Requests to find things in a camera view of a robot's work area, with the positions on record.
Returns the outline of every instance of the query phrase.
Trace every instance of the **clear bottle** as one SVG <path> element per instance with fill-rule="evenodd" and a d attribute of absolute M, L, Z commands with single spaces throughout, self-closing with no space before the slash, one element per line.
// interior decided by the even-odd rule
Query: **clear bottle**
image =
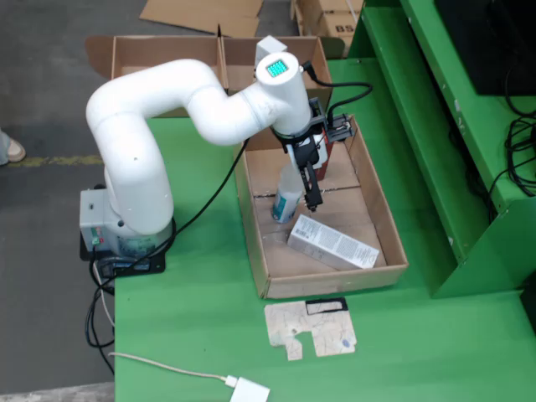
<path fill-rule="evenodd" d="M 272 207 L 272 217 L 279 224 L 290 222 L 301 195 L 303 194 L 302 176 L 291 163 L 281 170 L 281 179 L 277 186 L 276 201 Z"/>

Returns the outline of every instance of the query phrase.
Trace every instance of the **small box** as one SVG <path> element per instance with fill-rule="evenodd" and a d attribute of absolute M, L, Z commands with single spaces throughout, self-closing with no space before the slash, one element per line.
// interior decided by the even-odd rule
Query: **small box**
<path fill-rule="evenodd" d="M 300 215 L 291 235 L 289 247 L 337 270 L 350 271 L 372 268 L 379 251 L 338 230 Z"/>

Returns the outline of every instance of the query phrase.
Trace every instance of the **cardboard box flap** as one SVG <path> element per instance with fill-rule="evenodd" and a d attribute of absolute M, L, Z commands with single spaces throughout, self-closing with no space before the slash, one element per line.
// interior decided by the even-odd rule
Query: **cardboard box flap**
<path fill-rule="evenodd" d="M 113 36 L 90 36 L 85 40 L 85 53 L 90 66 L 106 79 L 111 79 L 111 61 L 114 54 Z"/>
<path fill-rule="evenodd" d="M 202 5 L 169 0 L 148 0 L 140 19 L 168 23 L 228 36 L 255 36 L 257 17 L 244 17 L 228 9 L 204 8 Z"/>

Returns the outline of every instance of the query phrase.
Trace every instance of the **concrete floor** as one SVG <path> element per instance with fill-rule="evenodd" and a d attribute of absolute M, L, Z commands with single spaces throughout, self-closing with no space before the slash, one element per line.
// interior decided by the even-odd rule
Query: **concrete floor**
<path fill-rule="evenodd" d="M 0 127 L 32 158 L 0 167 L 0 394 L 112 380 L 84 339 L 94 286 L 78 257 L 79 194 L 103 181 L 83 158 L 97 154 L 85 104 L 105 82 L 84 40 L 198 34 L 139 20 L 145 1 L 0 1 Z M 258 36 L 297 34 L 289 2 L 265 0 Z M 111 337 L 102 310 L 96 320 Z"/>

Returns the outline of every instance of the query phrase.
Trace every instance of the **shoe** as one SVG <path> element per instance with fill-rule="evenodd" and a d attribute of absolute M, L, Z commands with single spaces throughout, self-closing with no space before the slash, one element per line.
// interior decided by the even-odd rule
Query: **shoe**
<path fill-rule="evenodd" d="M 8 148 L 8 160 L 9 162 L 20 162 L 26 157 L 26 151 L 20 142 L 10 138 Z"/>

